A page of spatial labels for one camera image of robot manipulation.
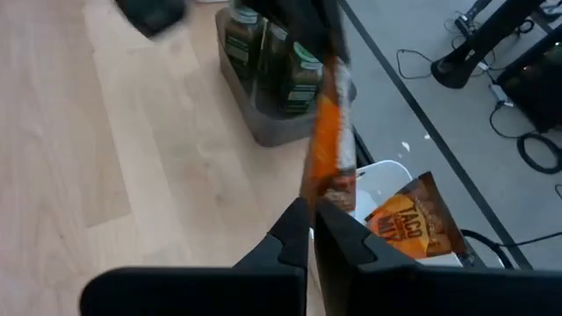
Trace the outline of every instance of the power cord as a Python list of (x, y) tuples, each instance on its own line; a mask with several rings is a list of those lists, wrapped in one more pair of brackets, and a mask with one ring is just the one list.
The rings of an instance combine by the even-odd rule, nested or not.
[[(423, 79), (423, 78), (431, 77), (430, 72), (428, 74), (425, 74), (425, 75), (404, 75), (404, 73), (402, 72), (402, 64), (400, 62), (400, 54), (404, 54), (404, 53), (417, 54), (418, 56), (422, 57), (424, 60), (429, 61), (429, 63), (434, 62), (428, 56), (426, 56), (426, 55), (424, 55), (424, 54), (422, 54), (422, 53), (420, 53), (420, 52), (418, 52), (414, 49), (405, 49), (405, 48), (398, 49), (396, 51), (396, 64), (398, 66), (398, 74), (400, 75), (400, 77), (402, 77), (402, 79), (415, 80), (415, 79)], [(481, 76), (481, 75), (484, 75), (485, 73), (486, 73), (486, 71), (482, 71), (479, 74), (471, 75), (471, 77)]]
[[(458, 39), (464, 40), (465, 36), (462, 35), (460, 31), (458, 31), (458, 30), (455, 31), (454, 29), (449, 27), (448, 23), (454, 25), (455, 20), (452, 19), (452, 18), (446, 19), (443, 22), (443, 27), (445, 28), (445, 30), (447, 30), (450, 33), (459, 34), (458, 36), (453, 38), (452, 41), (450, 42), (450, 46), (454, 50), (454, 49), (457, 49), (457, 46), (455, 45), (455, 41), (458, 40)], [(470, 27), (471, 32), (476, 32), (481, 27), (481, 23), (476, 22), (476, 21), (472, 21), (469, 24), (469, 27)], [(521, 34), (526, 34), (528, 32), (531, 32), (533, 30), (533, 28), (535, 28), (535, 22), (533, 20), (531, 20), (530, 18), (528, 18), (515, 29), (514, 34), (517, 35), (517, 36), (520, 36)], [(399, 73), (400, 77), (402, 77), (402, 79), (416, 80), (416, 79), (424, 79), (424, 78), (431, 77), (431, 73), (428, 73), (426, 75), (404, 75), (404, 73), (402, 71), (402, 65), (400, 63), (400, 53), (402, 53), (402, 54), (404, 54), (404, 53), (417, 54), (418, 56), (422, 57), (424, 60), (429, 61), (429, 63), (433, 63), (434, 61), (431, 60), (428, 56), (426, 56), (426, 55), (422, 54), (421, 52), (416, 51), (414, 49), (401, 48), (401, 49), (397, 50), (396, 51), (396, 64), (398, 66), (398, 73)], [(492, 49), (491, 54), (492, 54), (492, 58), (493, 58), (492, 62), (487, 62), (486, 59), (483, 60), (483, 62), (488, 66), (488, 70), (501, 71), (501, 70), (505, 69), (505, 67), (502, 67), (502, 68), (493, 68), (492, 67), (492, 65), (495, 64), (496, 61), (497, 61), (494, 49)], [(485, 73), (486, 73), (486, 71), (483, 70), (481, 73), (471, 75), (471, 76), (472, 77), (481, 76), (481, 75), (484, 75)]]
[(474, 239), (476, 241), (479, 241), (479, 242), (485, 244), (486, 246), (488, 246), (492, 251), (494, 251), (498, 255), (498, 257), (500, 258), (500, 261), (503, 264), (503, 267), (505, 269), (513, 269), (514, 266), (513, 266), (513, 263), (509, 260), (506, 253), (501, 248), (520, 247), (520, 246), (529, 245), (529, 244), (539, 242), (539, 241), (545, 241), (545, 240), (548, 240), (548, 239), (551, 239), (551, 238), (554, 238), (554, 237), (562, 236), (562, 232), (557, 232), (557, 233), (550, 233), (550, 234), (547, 234), (545, 236), (534, 238), (534, 239), (531, 239), (531, 240), (528, 240), (528, 241), (520, 241), (520, 242), (516, 242), (516, 243), (512, 243), (512, 244), (502, 244), (502, 243), (499, 243), (499, 242), (491, 241), (486, 236), (484, 236), (480, 233), (473, 232), (472, 230), (469, 230), (469, 229), (461, 229), (460, 233), (464, 237), (472, 238), (472, 239)]
[[(497, 135), (499, 135), (500, 137), (502, 137), (504, 139), (517, 140), (517, 151), (519, 152), (519, 155), (534, 170), (536, 170), (540, 173), (544, 173), (546, 175), (553, 175), (553, 174), (556, 174), (556, 173), (562, 171), (562, 148), (560, 148), (558, 145), (556, 145), (552, 140), (549, 140), (548, 138), (544, 137), (543, 135), (537, 133), (536, 130), (533, 130), (533, 131), (530, 131), (530, 132), (527, 132), (527, 133), (523, 133), (521, 135), (514, 136), (514, 135), (506, 135), (505, 133), (500, 132), (496, 128), (496, 126), (494, 124), (494, 115), (503, 107), (504, 107), (503, 103), (498, 103), (495, 106), (494, 110), (490, 113), (490, 117), (488, 118), (488, 122), (490, 123), (490, 127), (492, 127), (492, 130), (494, 130), (494, 132)], [(552, 154), (555, 156), (555, 158), (557, 159), (556, 166), (554, 166), (554, 167), (544, 167), (544, 166), (541, 166), (538, 163), (536, 163), (529, 156), (529, 154), (527, 154), (527, 151), (525, 150), (525, 141), (528, 140), (528, 139), (538, 140), (538, 141), (542, 142), (543, 144), (545, 144), (549, 148), (549, 150), (552, 152)]]

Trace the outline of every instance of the black stand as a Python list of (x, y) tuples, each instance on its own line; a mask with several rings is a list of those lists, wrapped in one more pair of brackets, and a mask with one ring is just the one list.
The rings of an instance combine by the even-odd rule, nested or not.
[(433, 62), (432, 75), (445, 87), (463, 88), (478, 63), (542, 2), (507, 0), (465, 43)]
[(474, 19), (482, 12), (492, 0), (477, 0), (466, 14), (461, 14), (456, 20), (455, 25), (458, 30), (468, 39), (474, 33)]

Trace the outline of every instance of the black cable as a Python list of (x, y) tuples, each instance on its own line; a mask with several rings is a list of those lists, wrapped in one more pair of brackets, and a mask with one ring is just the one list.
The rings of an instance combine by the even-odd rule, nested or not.
[(472, 238), (472, 239), (474, 239), (476, 241), (480, 241), (481, 243), (488, 246), (500, 258), (501, 264), (503, 264), (503, 267), (505, 269), (513, 269), (514, 268), (511, 260), (509, 260), (506, 253), (501, 249), (500, 245), (498, 245), (496, 242), (493, 242), (493, 241), (489, 240), (486, 236), (484, 236), (480, 233), (473, 232), (472, 230), (461, 229), (460, 233), (464, 237)]
[(412, 53), (412, 54), (417, 54), (419, 56), (421, 56), (423, 59), (425, 59), (426, 61), (429, 61), (429, 63), (433, 62), (430, 58), (428, 58), (426, 55), (415, 51), (415, 50), (411, 50), (411, 49), (399, 49), (396, 51), (396, 63), (398, 64), (398, 73), (400, 74), (400, 76), (404, 79), (407, 80), (412, 80), (412, 79), (422, 79), (422, 78), (428, 78), (431, 76), (431, 73), (428, 73), (426, 75), (412, 75), (412, 76), (407, 76), (404, 75), (402, 73), (402, 66), (400, 64), (400, 53)]
[(527, 34), (533, 31), (535, 28), (535, 21), (530, 18), (526, 18), (521, 25), (517, 26), (515, 29), (515, 35)]
[(520, 242), (515, 242), (515, 243), (512, 243), (512, 244), (502, 244), (502, 243), (499, 243), (499, 242), (491, 241), (486, 236), (484, 236), (480, 233), (473, 232), (472, 230), (469, 230), (469, 229), (461, 229), (460, 233), (464, 237), (473, 238), (474, 240), (480, 241), (481, 243), (488, 246), (492, 251), (494, 251), (498, 255), (501, 263), (503, 264), (503, 266), (506, 269), (513, 269), (514, 266), (513, 266), (513, 263), (509, 260), (506, 253), (503, 252), (503, 250), (501, 249), (502, 247), (504, 247), (504, 248), (520, 247), (520, 246), (529, 245), (529, 244), (539, 242), (539, 241), (546, 241), (546, 240), (549, 240), (550, 238), (562, 236), (562, 232), (557, 232), (557, 233), (550, 233), (550, 234), (547, 234), (545, 236), (537, 237), (537, 238), (534, 238), (534, 239), (531, 239), (531, 240), (528, 240), (528, 241), (520, 241)]
[(554, 190), (556, 191), (556, 194), (558, 194), (558, 197), (562, 198), (562, 183), (554, 185)]
[(498, 104), (498, 105), (496, 105), (496, 107), (494, 108), (494, 110), (490, 113), (490, 117), (488, 118), (488, 122), (490, 123), (490, 127), (492, 127), (492, 129), (494, 130), (494, 132), (495, 132), (498, 136), (500, 136), (500, 137), (502, 137), (502, 138), (504, 138), (504, 139), (508, 139), (508, 140), (517, 140), (517, 139), (519, 139), (520, 137), (522, 137), (523, 135), (526, 135), (526, 134), (534, 133), (534, 132), (535, 132), (535, 131), (533, 130), (533, 131), (531, 131), (531, 132), (526, 132), (526, 133), (523, 133), (523, 134), (521, 134), (521, 135), (516, 135), (516, 136), (506, 135), (506, 134), (500, 132), (500, 131), (495, 127), (495, 124), (494, 124), (494, 115), (495, 115), (495, 113), (497, 113), (497, 112), (498, 112), (501, 108), (503, 108), (503, 107), (506, 107), (506, 106), (504, 106), (503, 104)]
[[(490, 123), (490, 127), (492, 127), (494, 132), (498, 136), (500, 136), (504, 139), (517, 140), (517, 151), (519, 152), (519, 155), (522, 157), (522, 159), (525, 161), (525, 163), (527, 163), (527, 165), (529, 165), (529, 167), (533, 168), (534, 170), (536, 170), (540, 173), (544, 173), (546, 175), (553, 175), (553, 174), (556, 174), (556, 173), (562, 171), (562, 149), (560, 147), (558, 147), (552, 140), (549, 140), (546, 137), (544, 137), (543, 135), (538, 134), (536, 130), (533, 130), (533, 131), (527, 132), (527, 133), (523, 133), (521, 135), (514, 136), (514, 135), (506, 135), (506, 134), (500, 132), (496, 128), (496, 126), (494, 124), (494, 115), (502, 107), (504, 107), (503, 104), (496, 105), (494, 110), (490, 113), (490, 117), (488, 118), (488, 122)], [(528, 140), (528, 139), (538, 140), (538, 141), (542, 142), (543, 144), (545, 144), (549, 148), (549, 150), (552, 152), (552, 154), (555, 156), (555, 158), (557, 160), (556, 166), (554, 166), (554, 167), (543, 167), (543, 166), (539, 165), (538, 163), (536, 163), (529, 156), (529, 154), (527, 154), (527, 151), (525, 150), (525, 141)]]
[(449, 33), (452, 34), (461, 34), (461, 32), (458, 29), (454, 30), (453, 28), (448, 27), (447, 22), (451, 23), (454, 27), (456, 27), (455, 20), (453, 18), (447, 18), (445, 22), (443, 22), (443, 27), (445, 28), (445, 30), (449, 31)]
[[(432, 61), (428, 56), (414, 50), (414, 49), (398, 49), (396, 51), (396, 64), (398, 66), (398, 74), (400, 75), (400, 77), (402, 77), (402, 79), (406, 79), (406, 80), (416, 80), (416, 79), (424, 79), (424, 78), (429, 78), (431, 77), (431, 72), (429, 72), (426, 75), (404, 75), (404, 73), (402, 72), (402, 64), (400, 63), (400, 54), (404, 54), (404, 53), (411, 53), (411, 54), (417, 54), (420, 57), (422, 57), (424, 60), (429, 61), (429, 63), (432, 63), (434, 61)], [(482, 71), (479, 74), (475, 74), (475, 75), (471, 75), (471, 77), (475, 77), (475, 76), (481, 76), (484, 75), (486, 71)]]

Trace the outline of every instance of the black stripe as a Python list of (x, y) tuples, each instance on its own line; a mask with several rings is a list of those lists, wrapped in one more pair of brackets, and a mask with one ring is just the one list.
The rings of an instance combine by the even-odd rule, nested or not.
[[(380, 62), (386, 74), (393, 81), (394, 86), (396, 86), (402, 97), (404, 97), (404, 99), (406, 100), (412, 111), (420, 120), (423, 127), (425, 127), (431, 139), (436, 143), (437, 147), (439, 148), (439, 150), (441, 151), (441, 153), (449, 163), (450, 167), (453, 169), (455, 174), (457, 174), (457, 177), (460, 179), (461, 183), (465, 186), (466, 190), (468, 191), (468, 193), (470, 194), (476, 205), (480, 208), (482, 214), (484, 214), (484, 217), (490, 223), (492, 229), (497, 233), (498, 237), (500, 237), (501, 242), (504, 244), (515, 243), (515, 241), (509, 235), (508, 230), (502, 225), (498, 217), (495, 215), (494, 210), (492, 210), (490, 204), (484, 199), (484, 196), (482, 196), (482, 193), (480, 193), (480, 191), (476, 187), (476, 184), (474, 184), (472, 179), (468, 176), (466, 170), (457, 160), (457, 157), (455, 157), (455, 155), (452, 153), (449, 146), (447, 146), (444, 139), (441, 137), (439, 132), (433, 126), (428, 116), (425, 114), (425, 112), (422, 110), (418, 102), (415, 100), (412, 93), (407, 89), (406, 85), (400, 80), (400, 78), (396, 74), (396, 71), (394, 71), (393, 66), (390, 64), (390, 62), (388, 62), (386, 57), (378, 48), (377, 44), (375, 44), (375, 41), (369, 35), (367, 30), (365, 30), (363, 24), (359, 21), (359, 18), (353, 12), (351, 7), (349, 7), (347, 1), (339, 0), (339, 2), (343, 8), (343, 11), (347, 14), (349, 20), (351, 21), (353, 26), (355, 26), (355, 28), (363, 38), (365, 44), (367, 44), (369, 49), (377, 58), (378, 62)], [(533, 269), (527, 258), (525, 258), (525, 255), (523, 255), (523, 253), (521, 252), (521, 249), (519, 249), (519, 247), (508, 248), (508, 251), (514, 257), (515, 261), (517, 262), (517, 264), (521, 269)]]

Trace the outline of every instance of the taco mix packet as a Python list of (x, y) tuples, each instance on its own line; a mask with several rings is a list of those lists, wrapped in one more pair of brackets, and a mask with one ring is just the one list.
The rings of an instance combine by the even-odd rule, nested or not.
[(430, 172), (400, 189), (365, 221), (378, 237), (414, 259), (468, 251)]

